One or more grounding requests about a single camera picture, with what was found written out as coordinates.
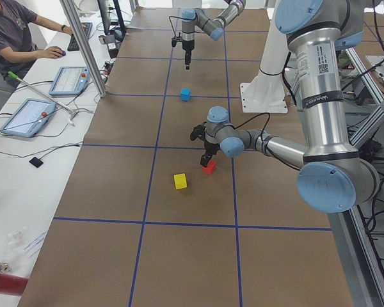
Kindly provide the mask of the red cube block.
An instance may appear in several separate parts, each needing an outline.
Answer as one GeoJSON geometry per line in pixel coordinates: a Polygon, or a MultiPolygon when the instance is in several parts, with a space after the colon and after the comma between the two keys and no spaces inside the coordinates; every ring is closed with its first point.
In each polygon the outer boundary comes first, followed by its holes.
{"type": "Polygon", "coordinates": [[[213,174],[215,169],[216,169],[216,161],[214,160],[210,160],[207,163],[207,166],[202,166],[202,171],[208,175],[213,174]]]}

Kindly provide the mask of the blue cube block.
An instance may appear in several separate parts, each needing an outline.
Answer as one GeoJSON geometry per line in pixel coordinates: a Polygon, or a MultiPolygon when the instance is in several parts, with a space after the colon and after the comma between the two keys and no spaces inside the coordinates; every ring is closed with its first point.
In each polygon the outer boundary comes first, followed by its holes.
{"type": "Polygon", "coordinates": [[[180,99],[182,101],[189,101],[191,99],[191,90],[189,88],[183,88],[180,91],[180,99]]]}

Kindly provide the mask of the yellow cube block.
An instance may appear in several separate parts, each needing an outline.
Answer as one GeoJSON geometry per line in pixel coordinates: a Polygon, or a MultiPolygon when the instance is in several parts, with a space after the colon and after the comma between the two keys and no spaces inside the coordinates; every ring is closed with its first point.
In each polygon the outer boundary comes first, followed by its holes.
{"type": "Polygon", "coordinates": [[[188,186],[185,173],[175,174],[173,176],[173,179],[174,179],[174,184],[175,184],[176,190],[185,189],[188,186]]]}

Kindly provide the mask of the black computer monitor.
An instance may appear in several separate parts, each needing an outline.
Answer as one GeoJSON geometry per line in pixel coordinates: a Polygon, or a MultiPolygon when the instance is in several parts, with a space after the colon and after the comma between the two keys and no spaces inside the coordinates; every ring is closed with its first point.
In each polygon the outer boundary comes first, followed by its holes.
{"type": "Polygon", "coordinates": [[[109,4],[109,1],[107,0],[97,1],[102,19],[102,25],[104,28],[104,34],[113,35],[115,40],[122,42],[126,35],[127,28],[124,24],[124,19],[122,17],[122,12],[118,0],[112,0],[112,2],[113,4],[109,4]],[[118,18],[118,25],[115,28],[111,28],[113,12],[115,12],[118,18]]]}

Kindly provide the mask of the brown paper table mat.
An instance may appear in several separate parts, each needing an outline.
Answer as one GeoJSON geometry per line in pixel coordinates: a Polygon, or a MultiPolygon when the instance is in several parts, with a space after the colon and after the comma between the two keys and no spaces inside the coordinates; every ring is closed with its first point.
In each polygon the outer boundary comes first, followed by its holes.
{"type": "Polygon", "coordinates": [[[328,217],[301,200],[297,173],[247,151],[218,153],[208,175],[189,139],[223,106],[234,125],[303,142],[294,107],[242,111],[267,13],[244,11],[217,42],[197,35],[190,70],[170,45],[172,13],[136,12],[20,305],[351,306],[328,217]]]}

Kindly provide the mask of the far teach pendant tablet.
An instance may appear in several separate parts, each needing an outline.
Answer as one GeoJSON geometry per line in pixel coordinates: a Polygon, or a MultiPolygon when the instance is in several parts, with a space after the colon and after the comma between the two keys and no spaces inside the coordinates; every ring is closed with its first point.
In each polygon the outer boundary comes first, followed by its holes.
{"type": "Polygon", "coordinates": [[[90,79],[87,67],[61,67],[49,90],[50,96],[75,96],[82,93],[90,79]]]}

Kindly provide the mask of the teach pendant tablet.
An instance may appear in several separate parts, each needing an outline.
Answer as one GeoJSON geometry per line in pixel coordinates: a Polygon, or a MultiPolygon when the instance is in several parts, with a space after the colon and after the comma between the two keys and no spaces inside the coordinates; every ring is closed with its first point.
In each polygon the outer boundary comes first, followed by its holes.
{"type": "Polygon", "coordinates": [[[75,96],[82,93],[90,79],[87,67],[61,67],[49,90],[50,96],[75,96]]]}
{"type": "Polygon", "coordinates": [[[0,128],[0,132],[10,136],[32,138],[47,123],[55,109],[55,102],[28,98],[0,128]]]}

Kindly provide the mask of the green tipped metal rod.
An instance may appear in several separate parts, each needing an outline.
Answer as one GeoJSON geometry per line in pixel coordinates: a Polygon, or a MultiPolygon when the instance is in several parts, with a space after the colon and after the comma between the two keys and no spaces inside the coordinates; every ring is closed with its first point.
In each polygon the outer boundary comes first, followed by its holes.
{"type": "Polygon", "coordinates": [[[8,75],[9,77],[11,77],[12,79],[15,79],[16,81],[22,83],[23,85],[27,86],[29,89],[31,89],[32,91],[34,91],[35,93],[39,94],[40,96],[42,96],[43,98],[47,98],[48,100],[54,102],[57,106],[60,106],[61,108],[63,108],[64,110],[66,110],[69,114],[70,114],[70,119],[69,121],[72,122],[73,118],[75,117],[75,115],[77,113],[79,113],[80,111],[84,111],[84,112],[87,112],[87,113],[90,113],[90,114],[93,114],[94,112],[87,109],[87,108],[76,108],[76,109],[71,109],[69,108],[67,105],[63,104],[62,102],[58,102],[57,100],[55,100],[54,98],[48,96],[47,94],[45,94],[43,91],[39,90],[38,88],[36,88],[35,86],[33,86],[32,84],[29,84],[27,83],[26,81],[22,80],[17,74],[14,74],[13,72],[9,71],[8,72],[8,75]]]}

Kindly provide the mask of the small black square pad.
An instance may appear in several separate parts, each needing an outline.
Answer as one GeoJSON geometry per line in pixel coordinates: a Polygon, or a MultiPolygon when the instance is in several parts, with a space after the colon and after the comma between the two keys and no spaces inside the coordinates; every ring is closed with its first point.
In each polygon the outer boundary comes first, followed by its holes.
{"type": "Polygon", "coordinates": [[[33,165],[34,167],[36,168],[39,168],[40,166],[42,166],[44,164],[43,160],[41,160],[40,158],[38,157],[33,157],[29,160],[29,163],[31,165],[33,165]]]}

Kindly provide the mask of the near teach pendant tablet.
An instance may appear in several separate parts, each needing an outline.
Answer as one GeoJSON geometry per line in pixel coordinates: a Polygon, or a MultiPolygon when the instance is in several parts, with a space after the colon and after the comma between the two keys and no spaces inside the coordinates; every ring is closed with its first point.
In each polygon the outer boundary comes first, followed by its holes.
{"type": "Polygon", "coordinates": [[[47,123],[55,109],[55,102],[28,98],[0,128],[0,132],[10,136],[32,138],[47,123]]]}

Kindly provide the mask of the seated person grey shirt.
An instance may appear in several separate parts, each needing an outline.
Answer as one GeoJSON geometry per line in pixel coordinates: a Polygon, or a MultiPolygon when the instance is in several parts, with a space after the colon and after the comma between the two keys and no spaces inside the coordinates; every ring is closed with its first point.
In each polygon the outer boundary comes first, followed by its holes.
{"type": "Polygon", "coordinates": [[[29,24],[72,35],[71,27],[46,19],[17,1],[0,1],[0,74],[12,88],[19,82],[9,77],[11,71],[23,79],[36,60],[61,58],[58,46],[39,49],[33,42],[29,24]]]}

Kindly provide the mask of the red fire extinguisher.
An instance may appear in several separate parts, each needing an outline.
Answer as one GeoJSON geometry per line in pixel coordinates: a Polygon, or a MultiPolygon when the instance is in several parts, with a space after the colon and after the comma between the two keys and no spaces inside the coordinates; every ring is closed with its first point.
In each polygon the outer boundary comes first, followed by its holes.
{"type": "Polygon", "coordinates": [[[29,279],[0,272],[0,294],[21,296],[29,279]]]}

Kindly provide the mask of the aluminium frame post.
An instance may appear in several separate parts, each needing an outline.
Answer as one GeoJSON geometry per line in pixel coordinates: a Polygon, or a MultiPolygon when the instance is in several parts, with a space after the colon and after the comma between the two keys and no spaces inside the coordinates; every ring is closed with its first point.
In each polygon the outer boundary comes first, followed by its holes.
{"type": "Polygon", "coordinates": [[[70,24],[70,27],[72,28],[74,37],[77,40],[81,55],[83,56],[83,59],[89,68],[93,82],[99,93],[99,97],[103,98],[106,95],[106,87],[100,76],[98,65],[74,7],[74,2],[72,0],[60,0],[60,3],[70,24]]]}

